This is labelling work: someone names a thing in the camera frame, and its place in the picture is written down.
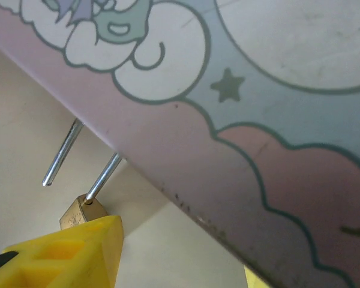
cartoon star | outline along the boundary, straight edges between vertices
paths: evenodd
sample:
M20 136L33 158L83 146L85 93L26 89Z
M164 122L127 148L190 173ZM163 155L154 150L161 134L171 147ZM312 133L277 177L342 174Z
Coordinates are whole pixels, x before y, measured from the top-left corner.
M211 84L211 89L220 93L218 101L220 103L227 99L233 99L236 102L240 101L239 87L245 81L244 77L234 77L230 68L224 70L223 78Z

beige background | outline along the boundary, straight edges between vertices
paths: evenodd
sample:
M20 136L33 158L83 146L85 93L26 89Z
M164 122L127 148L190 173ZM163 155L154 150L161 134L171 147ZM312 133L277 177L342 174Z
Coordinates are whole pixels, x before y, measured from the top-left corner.
M112 151L83 129L51 187L41 180L74 116L0 53L0 251L59 229ZM246 287L242 264L127 163L98 199L120 214L125 243L117 287Z

yellow plastic part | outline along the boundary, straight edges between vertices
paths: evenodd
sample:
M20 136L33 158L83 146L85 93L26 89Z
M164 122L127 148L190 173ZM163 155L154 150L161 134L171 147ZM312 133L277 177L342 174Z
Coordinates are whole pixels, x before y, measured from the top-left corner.
M0 288L114 288L123 245L119 216L106 216L4 250Z
M270 288L255 273L244 267L245 276L247 277L248 288Z

metal rod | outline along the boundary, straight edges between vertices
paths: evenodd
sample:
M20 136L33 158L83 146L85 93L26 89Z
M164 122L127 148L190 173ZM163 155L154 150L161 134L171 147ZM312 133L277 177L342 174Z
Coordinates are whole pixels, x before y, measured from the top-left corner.
M75 119L70 131L68 132L64 142L62 143L59 152L56 154L55 159L53 159L51 165L48 168L48 171L43 179L43 186L51 186L54 178L56 177L59 169L64 162L68 152L70 151L74 141L78 137L80 131L82 130L84 124L79 119Z
M104 168L100 176L97 178L95 184L92 186L92 188L88 191L88 193L85 196L84 203L87 205L92 204L93 199L96 197L96 195L100 192L104 184L107 182L109 177L112 175L113 171L115 171L116 167L119 166L122 158L119 156L119 154L114 153L112 155L112 158L109 160L107 166Z

cartoon illustration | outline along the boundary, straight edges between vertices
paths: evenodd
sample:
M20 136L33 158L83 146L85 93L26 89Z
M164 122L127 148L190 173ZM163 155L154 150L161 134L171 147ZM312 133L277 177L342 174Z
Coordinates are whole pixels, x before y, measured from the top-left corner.
M360 7L356 2L351 8ZM111 76L115 91L159 104L157 110L176 101L177 113L188 121L177 119L184 129L176 127L179 135L189 138L197 127L195 143L230 156L220 160L227 172L215 177L234 184L227 190L232 199L245 195L242 203L227 203L226 195L220 202L232 207L231 218L251 221L232 223L224 234L230 243L232 235L240 239L235 244L246 248L247 260L284 275L280 281L291 287L360 286L360 18L340 25L351 18L350 10L332 11L328 3L315 10L308 3L285 4L293 12L285 18L279 4L264 10L270 5L267 0L0 0L1 8L33 27L69 66ZM264 17L269 21L259 22ZM313 26L326 21L340 28L317 33ZM307 38L300 38L301 31ZM190 146L179 143L173 154L185 147L182 153L190 153ZM195 168L187 169L193 171L189 178L197 175ZM170 185L172 176L155 177ZM224 185L205 190L225 191ZM212 220L219 225L218 217ZM246 242L246 230L257 231L257 243Z

